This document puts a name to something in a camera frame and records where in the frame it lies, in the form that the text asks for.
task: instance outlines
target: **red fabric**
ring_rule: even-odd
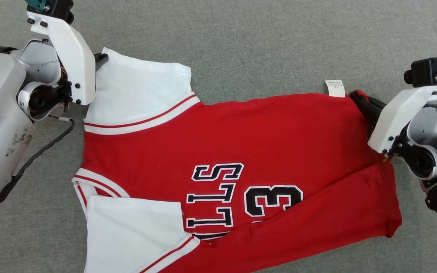
[[[83,193],[82,187],[80,187],[80,185],[78,185],[77,189],[79,190],[80,196],[82,197],[83,205],[87,207],[87,199],[85,197],[85,194]]]
[[[367,124],[349,98],[322,94],[278,96],[249,102],[197,104],[165,124],[125,135],[85,133],[82,168],[105,176],[133,198],[182,204],[191,233],[223,233],[202,241],[165,272],[250,272],[341,247],[393,235],[401,224],[392,167],[371,150]],[[239,179],[193,181],[196,166],[241,163]],[[187,195],[220,195],[235,183],[230,202]],[[296,186],[302,200],[286,209],[246,212],[249,187]],[[220,219],[232,210],[233,226],[187,228],[187,219]]]
[[[367,101],[369,101],[369,97],[367,94],[365,94],[362,90],[355,90],[355,93],[357,93],[357,95],[359,95],[362,98],[365,98]]]
[[[81,176],[81,175],[75,175],[74,177],[75,177],[75,178],[82,178],[82,179],[85,179],[85,180],[92,181],[92,182],[94,182],[94,183],[96,183],[96,184],[98,184],[98,185],[102,185],[103,187],[105,187],[105,188],[109,189],[111,192],[113,192],[117,197],[121,197],[121,195],[119,195],[119,193],[116,192],[116,190],[114,190],[114,189],[111,188],[111,187],[108,187],[108,185],[106,185],[106,184],[104,184],[104,183],[102,183],[102,182],[100,182],[100,181],[97,181],[97,180],[95,180],[95,179],[88,178],[88,177],[83,177],[83,176]],[[82,192],[82,189],[79,188],[79,190],[80,190],[80,193],[82,194],[82,197],[84,197],[83,192]],[[99,191],[101,191],[101,192],[103,193],[103,194],[98,193],[99,195],[104,195],[104,196],[111,197],[111,195],[108,194],[107,192],[104,192],[104,191],[101,190],[101,189],[99,189]]]

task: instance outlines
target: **red stripe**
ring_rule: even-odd
[[[85,180],[92,181],[92,182],[94,182],[94,183],[96,183],[96,184],[98,184],[98,185],[101,185],[101,186],[107,188],[107,189],[110,190],[111,192],[114,192],[114,193],[116,194],[117,197],[121,197],[121,195],[120,195],[118,192],[116,192],[113,188],[111,188],[109,185],[106,185],[106,184],[104,184],[104,183],[102,183],[102,182],[99,182],[99,181],[97,181],[97,180],[95,180],[95,179],[88,178],[88,177],[81,176],[81,175],[75,175],[75,178],[81,178],[81,179],[85,179]]]
[[[136,126],[137,124],[142,124],[142,123],[145,123],[145,122],[148,122],[148,121],[152,121],[153,119],[157,119],[160,116],[168,114],[169,112],[173,111],[173,109],[175,109],[176,107],[179,107],[180,105],[184,104],[187,100],[189,100],[189,99],[191,99],[193,97],[196,97],[196,95],[194,95],[194,94],[190,95],[188,98],[182,100],[180,103],[178,103],[177,105],[173,106],[170,110],[168,110],[168,111],[166,111],[164,113],[161,113],[158,116],[153,116],[152,118],[146,119],[144,121],[138,121],[138,122],[135,122],[135,123],[123,124],[123,125],[119,125],[119,126],[101,126],[99,124],[92,124],[92,123],[87,123],[87,122],[84,122],[83,124],[85,124],[87,126],[100,127],[100,128],[120,128],[120,127]]]
[[[85,194],[83,193],[82,188],[80,187],[80,185],[78,185],[77,188],[79,189],[80,195],[82,196],[82,199],[83,199],[83,205],[84,205],[85,207],[87,207],[87,199],[85,198]]]
[[[170,256],[171,254],[173,254],[173,253],[179,251],[180,249],[182,249],[184,246],[186,246],[186,245],[187,245],[187,244],[188,244],[188,243],[193,239],[193,237],[194,237],[194,236],[189,237],[189,239],[188,239],[186,242],[184,242],[180,247],[178,247],[177,249],[175,249],[175,250],[173,250],[173,251],[168,252],[165,256],[161,257],[160,259],[157,259],[155,262],[153,262],[152,264],[150,264],[147,268],[144,268],[144,270],[141,271],[140,273],[146,272],[147,270],[149,270],[150,268],[152,268],[153,266],[155,266],[157,263],[159,263],[160,261],[162,261],[164,258],[166,258],[166,257]]]

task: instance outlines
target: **gray fabric surface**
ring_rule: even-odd
[[[407,88],[402,75],[412,61],[437,56],[437,1],[430,0],[75,0],[73,12],[94,52],[105,46],[185,64],[208,104],[324,92],[332,79],[388,101]],[[23,0],[0,0],[0,45],[22,47],[30,37]],[[82,159],[85,111],[73,105],[66,116],[77,128],[35,160],[0,205],[1,273],[83,271],[85,218],[71,177]],[[38,123],[27,157],[67,125]],[[406,167],[396,166],[396,177],[403,225],[393,238],[262,272],[437,272],[437,215]]]

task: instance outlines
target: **white care label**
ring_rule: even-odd
[[[345,98],[345,87],[341,80],[325,81],[330,97]]]

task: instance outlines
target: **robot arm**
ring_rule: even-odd
[[[64,135],[13,176],[31,141],[35,122],[47,116],[60,117],[70,102],[91,103],[96,69],[107,60],[105,54],[92,54],[80,33],[70,26],[72,0],[27,2],[31,30],[48,39],[31,39],[21,50],[0,46],[0,202],[29,163]]]
[[[437,58],[417,61],[404,74],[413,88],[401,91],[387,105],[355,91],[350,97],[373,131],[369,146],[399,157],[420,181],[426,205],[437,212]]]

